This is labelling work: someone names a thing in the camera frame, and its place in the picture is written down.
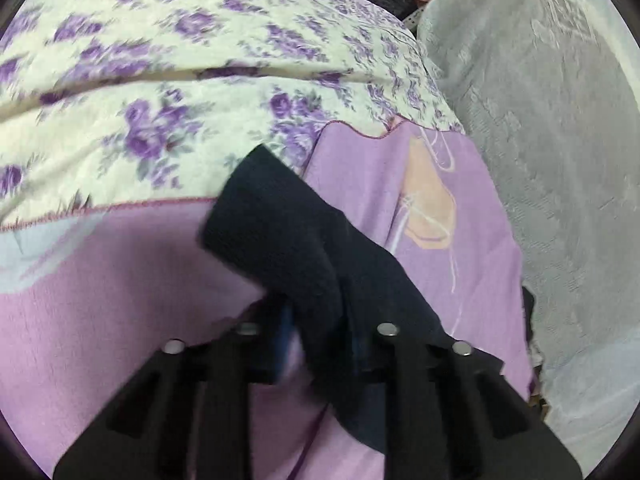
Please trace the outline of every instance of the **purple blanket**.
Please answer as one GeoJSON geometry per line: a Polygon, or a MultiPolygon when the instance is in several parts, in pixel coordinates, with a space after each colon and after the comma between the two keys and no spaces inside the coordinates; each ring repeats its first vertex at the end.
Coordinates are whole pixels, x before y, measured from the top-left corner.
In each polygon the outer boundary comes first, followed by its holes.
{"type": "MultiPolygon", "coordinates": [[[[520,250],[475,147],[404,121],[383,138],[322,131],[304,175],[393,253],[444,329],[505,361],[526,396],[520,250]]],[[[262,291],[196,244],[209,201],[84,211],[0,235],[0,405],[45,472],[166,339],[211,338],[262,291]]],[[[298,341],[276,386],[252,388],[258,480],[381,479],[383,456],[309,395],[298,341]]]]}

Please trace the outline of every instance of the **pink purple cloth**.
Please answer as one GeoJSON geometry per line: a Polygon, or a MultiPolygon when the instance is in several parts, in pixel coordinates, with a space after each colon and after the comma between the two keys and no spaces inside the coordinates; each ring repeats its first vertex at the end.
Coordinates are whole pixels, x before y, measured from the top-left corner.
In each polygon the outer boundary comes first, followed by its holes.
{"type": "MultiPolygon", "coordinates": [[[[378,139],[330,123],[304,179],[395,254],[448,333],[504,360],[526,396],[520,250],[470,140],[409,121],[378,139]]],[[[0,235],[0,406],[46,473],[165,340],[207,340],[263,293],[197,246],[210,206],[86,210],[0,235]]],[[[255,479],[286,479],[305,445],[299,479],[381,479],[383,456],[323,414],[311,381],[296,339],[283,380],[252,388],[255,479]]]]}

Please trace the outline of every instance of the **metal rivet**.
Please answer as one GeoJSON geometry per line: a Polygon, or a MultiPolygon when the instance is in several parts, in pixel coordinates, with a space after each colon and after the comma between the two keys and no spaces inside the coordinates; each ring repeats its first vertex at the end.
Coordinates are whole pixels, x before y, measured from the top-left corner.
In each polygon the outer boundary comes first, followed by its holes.
{"type": "Polygon", "coordinates": [[[474,351],[474,348],[466,341],[456,341],[452,348],[458,355],[471,355],[471,352],[474,351]]]}
{"type": "Polygon", "coordinates": [[[179,339],[169,339],[164,346],[162,347],[162,351],[165,354],[180,354],[184,351],[187,345],[185,345],[184,341],[180,341],[179,339]]]}
{"type": "Polygon", "coordinates": [[[260,326],[257,323],[241,323],[236,328],[236,333],[245,336],[258,335],[260,333],[260,326]]]}
{"type": "Polygon", "coordinates": [[[393,323],[380,323],[378,333],[385,336],[394,336],[400,333],[400,329],[393,323]]]}

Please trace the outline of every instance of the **orange petal print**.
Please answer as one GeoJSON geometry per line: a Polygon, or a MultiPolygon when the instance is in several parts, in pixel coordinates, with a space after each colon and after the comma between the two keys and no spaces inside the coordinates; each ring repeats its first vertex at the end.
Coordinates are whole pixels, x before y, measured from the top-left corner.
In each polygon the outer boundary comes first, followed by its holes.
{"type": "Polygon", "coordinates": [[[456,228],[456,200],[442,183],[424,141],[412,137],[402,184],[409,211],[405,234],[422,249],[447,249],[456,228]]]}

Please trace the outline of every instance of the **black cloth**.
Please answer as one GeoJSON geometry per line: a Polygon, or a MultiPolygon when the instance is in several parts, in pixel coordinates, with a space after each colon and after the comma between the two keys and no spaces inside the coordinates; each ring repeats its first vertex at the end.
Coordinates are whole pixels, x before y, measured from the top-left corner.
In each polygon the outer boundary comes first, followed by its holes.
{"type": "Polygon", "coordinates": [[[450,342],[398,261],[262,146],[231,175],[202,231],[206,249],[287,296],[309,369],[338,421],[385,452],[385,392],[360,374],[392,322],[425,343],[450,342]]]}

